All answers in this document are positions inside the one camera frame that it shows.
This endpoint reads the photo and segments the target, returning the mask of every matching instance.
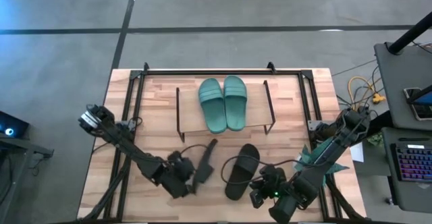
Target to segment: white paper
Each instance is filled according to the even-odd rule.
[[[363,163],[365,160],[363,158],[363,143],[360,142],[355,146],[351,146],[351,157],[353,161],[358,161]]]

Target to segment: blue light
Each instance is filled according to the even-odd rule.
[[[14,130],[11,129],[11,128],[7,128],[7,129],[5,130],[5,134],[8,135],[8,136],[11,136],[12,134],[14,134]]]

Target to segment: green slide sandal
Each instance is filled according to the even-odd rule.
[[[237,76],[228,76],[223,83],[227,126],[232,131],[243,130],[246,125],[246,85]]]
[[[224,132],[227,129],[227,120],[223,107],[222,89],[218,81],[209,78],[202,82],[198,89],[198,97],[210,132],[213,134]]]

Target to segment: concrete floor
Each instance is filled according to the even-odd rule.
[[[121,28],[128,0],[0,0],[0,30]],[[432,0],[136,0],[131,28],[192,26],[412,25]],[[373,45],[403,30],[128,34],[120,68],[329,67],[333,74],[374,59]],[[28,173],[10,223],[55,223],[76,217],[93,138],[78,126],[87,103],[103,103],[119,34],[0,35],[0,110],[28,121],[35,144],[55,149]],[[418,42],[432,40],[426,32]],[[369,78],[376,63],[333,77],[348,98],[352,76]],[[374,107],[379,113],[385,103]],[[388,206],[382,177],[359,175],[368,217],[430,223],[432,215]]]

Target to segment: rgb keyboard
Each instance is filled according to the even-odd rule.
[[[402,181],[432,182],[432,149],[396,147]]]

